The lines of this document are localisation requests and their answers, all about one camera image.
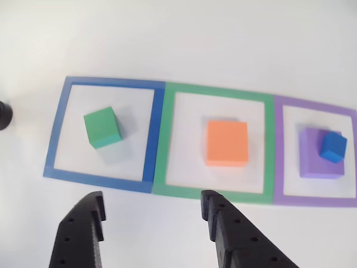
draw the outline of orange cube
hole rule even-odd
[[[245,166],[248,163],[248,126],[238,121],[208,121],[207,166]]]

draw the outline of black object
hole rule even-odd
[[[298,268],[219,193],[201,192],[201,212],[216,242],[219,268]]]
[[[216,242],[219,268],[298,268],[235,206],[212,190],[201,192],[202,218]],[[61,221],[50,268],[102,268],[102,192],[86,195]]]
[[[5,129],[11,122],[12,109],[10,105],[0,102],[0,130]]]
[[[103,241],[105,209],[102,192],[86,195],[60,222],[50,268],[102,267],[98,242]]]

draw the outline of blue cube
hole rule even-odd
[[[321,145],[320,156],[338,163],[345,158],[347,139],[336,132],[329,132]]]

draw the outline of green square frame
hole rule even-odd
[[[171,197],[200,199],[200,188],[189,188],[182,186],[173,186],[166,184],[166,171],[168,164],[168,153],[170,150],[171,131],[173,112],[175,106],[176,92],[194,93],[202,95],[213,95],[218,97],[246,99],[250,101],[263,102],[265,106],[265,165],[264,165],[264,189],[262,194],[221,191],[231,202],[242,203],[262,203],[272,204],[274,193],[275,177],[275,117],[274,117],[274,96],[245,92],[234,89],[205,87],[200,85],[188,85],[178,83],[166,83],[165,96],[162,107],[162,118],[160,127],[160,136],[158,140],[158,149],[156,157],[155,178],[152,193],[158,195],[167,195]]]

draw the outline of purple square frame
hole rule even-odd
[[[357,207],[356,198],[326,198],[326,197],[299,197],[293,195],[284,195],[284,121],[283,106],[294,106],[307,108],[317,111],[337,113],[350,116],[352,119],[355,163],[357,167],[357,113],[356,110],[312,102],[309,100],[274,96],[275,110],[275,136],[276,136],[276,153],[275,153],[275,184],[274,199],[275,205],[301,205],[306,207]]]

